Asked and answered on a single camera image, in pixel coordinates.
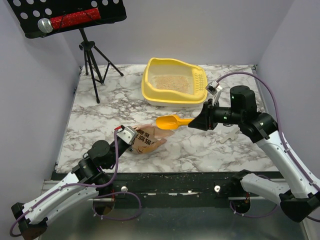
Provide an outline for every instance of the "tripod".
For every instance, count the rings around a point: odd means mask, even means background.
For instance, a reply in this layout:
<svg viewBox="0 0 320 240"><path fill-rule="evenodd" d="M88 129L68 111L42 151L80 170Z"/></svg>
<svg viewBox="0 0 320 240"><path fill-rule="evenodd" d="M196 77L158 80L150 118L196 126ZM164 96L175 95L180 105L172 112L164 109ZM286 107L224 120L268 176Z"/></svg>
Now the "tripod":
<svg viewBox="0 0 320 240"><path fill-rule="evenodd" d="M99 95L98 95L96 81L101 84L105 83L106 76L107 76L110 65L120 74L121 77L123 77L124 74L102 53L102 51L100 51L96 47L96 43L94 41L88 41L85 30L83 28L79 28L79 30L80 30L81 36L83 38L83 42L79 45L79 48L84 53L85 75L89 75L89 73L88 73L88 64L89 64L89 69L90 69L90 74L92 77L96 102L99 104L100 99L99 99ZM102 75L99 71L95 56L92 52L92 48L94 48L108 62L108 65L106 67L103 78L102 78ZM99 80L95 79L94 71L98 75Z"/></svg>

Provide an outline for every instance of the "marble table top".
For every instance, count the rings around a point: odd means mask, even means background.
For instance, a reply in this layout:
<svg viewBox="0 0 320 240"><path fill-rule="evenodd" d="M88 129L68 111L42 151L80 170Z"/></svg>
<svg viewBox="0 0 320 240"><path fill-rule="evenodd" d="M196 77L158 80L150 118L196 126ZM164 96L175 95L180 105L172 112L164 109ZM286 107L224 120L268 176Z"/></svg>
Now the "marble table top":
<svg viewBox="0 0 320 240"><path fill-rule="evenodd" d="M196 117L202 107L174 108L149 105L141 93L146 65L118 65L121 77L112 67L105 85L97 83L100 104L97 104L91 76L82 71L72 112L56 166L57 173L68 173L98 140L113 141L113 130L119 125L152 124L158 116L177 114L181 118ZM201 65L208 81L234 72L252 73L248 65ZM100 66L104 73L106 66ZM247 75L232 75L222 81L220 106L230 106L229 90L246 85L255 91L258 109L263 111L255 80ZM265 153L248 137L239 133L235 140L220 140L236 126L219 124L213 131L180 127L167 142L147 154L124 153L119 162L122 173L158 172L237 172L277 171Z"/></svg>

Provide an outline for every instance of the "wall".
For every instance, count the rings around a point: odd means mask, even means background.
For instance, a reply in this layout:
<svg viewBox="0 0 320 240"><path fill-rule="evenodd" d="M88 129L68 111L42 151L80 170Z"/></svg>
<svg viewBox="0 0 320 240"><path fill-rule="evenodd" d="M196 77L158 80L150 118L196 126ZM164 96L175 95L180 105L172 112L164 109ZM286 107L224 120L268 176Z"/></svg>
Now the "wall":
<svg viewBox="0 0 320 240"><path fill-rule="evenodd" d="M8 240L11 206L39 196L54 169L79 67L62 35L26 39L6 0L0 32L0 239Z"/></svg>
<svg viewBox="0 0 320 240"><path fill-rule="evenodd" d="M294 1L263 54L257 74L274 91L288 142L320 178L320 1ZM263 92L274 115L272 100ZM320 218L320 210L315 216Z"/></svg>
<svg viewBox="0 0 320 240"><path fill-rule="evenodd" d="M146 64L151 57L256 64L293 1L124 0L126 20L90 27L86 33L116 64ZM79 31L64 36L83 65ZM106 64L101 57L97 61Z"/></svg>

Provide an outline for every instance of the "litter box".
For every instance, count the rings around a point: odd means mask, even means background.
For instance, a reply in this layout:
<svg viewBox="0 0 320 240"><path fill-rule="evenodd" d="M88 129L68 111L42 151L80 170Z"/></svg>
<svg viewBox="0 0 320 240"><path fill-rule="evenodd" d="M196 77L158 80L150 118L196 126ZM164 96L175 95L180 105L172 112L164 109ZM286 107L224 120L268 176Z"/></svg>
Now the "litter box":
<svg viewBox="0 0 320 240"><path fill-rule="evenodd" d="M195 107L207 98L205 70L172 58L151 58L142 77L142 95L151 105Z"/></svg>

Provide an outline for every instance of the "red microphone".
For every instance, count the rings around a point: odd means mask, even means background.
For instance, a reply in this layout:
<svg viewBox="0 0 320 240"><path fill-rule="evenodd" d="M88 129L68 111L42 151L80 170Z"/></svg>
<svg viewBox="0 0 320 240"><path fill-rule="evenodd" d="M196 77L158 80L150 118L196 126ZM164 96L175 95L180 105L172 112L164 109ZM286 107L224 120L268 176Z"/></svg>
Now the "red microphone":
<svg viewBox="0 0 320 240"><path fill-rule="evenodd" d="M56 16L50 19L42 18L38 21L38 28L41 32L48 34L53 30L59 30L97 20L101 20L101 16L98 8L93 8L70 13L64 16Z"/></svg>

